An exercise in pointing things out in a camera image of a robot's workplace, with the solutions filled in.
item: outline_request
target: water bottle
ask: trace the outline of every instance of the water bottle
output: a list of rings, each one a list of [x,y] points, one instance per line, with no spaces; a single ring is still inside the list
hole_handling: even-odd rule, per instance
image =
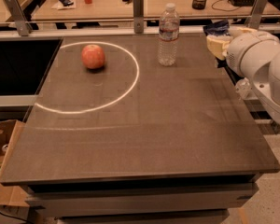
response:
[[[175,4],[167,4],[159,22],[158,61],[162,65],[169,66],[175,63],[179,23],[180,19],[175,11]]]

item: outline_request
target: white circle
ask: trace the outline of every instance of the white circle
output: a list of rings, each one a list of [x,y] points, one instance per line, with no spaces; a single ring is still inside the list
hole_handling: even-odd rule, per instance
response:
[[[36,106],[38,106],[39,108],[45,109],[45,110],[47,110],[49,112],[53,112],[53,113],[58,113],[58,114],[63,114],[63,115],[78,115],[78,114],[84,114],[84,113],[87,113],[87,112],[96,111],[96,110],[99,110],[99,109],[106,108],[106,107],[108,107],[110,105],[113,105],[114,103],[117,103],[118,101],[123,99],[129,92],[132,91],[132,89],[134,88],[134,86],[136,85],[136,83],[137,83],[137,81],[139,79],[139,73],[140,73],[139,70],[140,69],[139,69],[138,61],[136,60],[136,58],[128,50],[126,50],[125,48],[122,48],[121,46],[118,46],[118,45],[115,45],[115,44],[112,44],[112,43],[108,43],[108,42],[101,42],[101,41],[76,42],[76,43],[72,43],[72,44],[61,46],[60,49],[65,49],[65,48],[68,48],[68,47],[71,47],[71,46],[83,45],[83,44],[108,45],[108,46],[111,46],[111,47],[114,47],[114,48],[117,48],[117,49],[121,49],[124,52],[126,52],[128,55],[130,55],[132,57],[133,61],[134,61],[135,66],[136,66],[136,76],[135,76],[135,79],[134,79],[131,87],[128,90],[126,90],[126,92],[124,92],[119,98],[115,99],[114,101],[111,101],[111,102],[109,102],[107,104],[104,104],[104,105],[96,106],[94,108],[82,109],[82,110],[79,110],[79,111],[62,111],[62,110],[59,110],[59,109],[53,109],[53,108],[46,107],[44,105],[39,104],[37,101],[35,102]]]

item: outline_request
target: metal post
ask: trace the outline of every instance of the metal post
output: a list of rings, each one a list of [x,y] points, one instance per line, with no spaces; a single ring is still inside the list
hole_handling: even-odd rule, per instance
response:
[[[255,0],[250,16],[245,20],[245,24],[249,28],[258,29],[261,16],[268,0]]]
[[[136,34],[142,34],[144,31],[143,10],[143,0],[133,0],[133,29]]]
[[[16,23],[19,35],[28,36],[32,31],[32,27],[27,22],[18,0],[5,0],[5,2],[14,22]]]

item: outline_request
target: bottle label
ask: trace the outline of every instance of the bottle label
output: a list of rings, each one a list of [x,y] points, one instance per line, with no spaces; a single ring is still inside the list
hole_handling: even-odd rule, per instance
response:
[[[179,24],[175,21],[161,22],[159,39],[162,41],[175,41],[178,39]]]

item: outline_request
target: white robotic arm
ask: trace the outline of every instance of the white robotic arm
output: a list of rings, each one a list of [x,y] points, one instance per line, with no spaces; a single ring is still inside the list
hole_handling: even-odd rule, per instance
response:
[[[280,124],[280,41],[266,32],[245,33],[227,49],[227,64],[240,77],[248,78],[272,119]]]

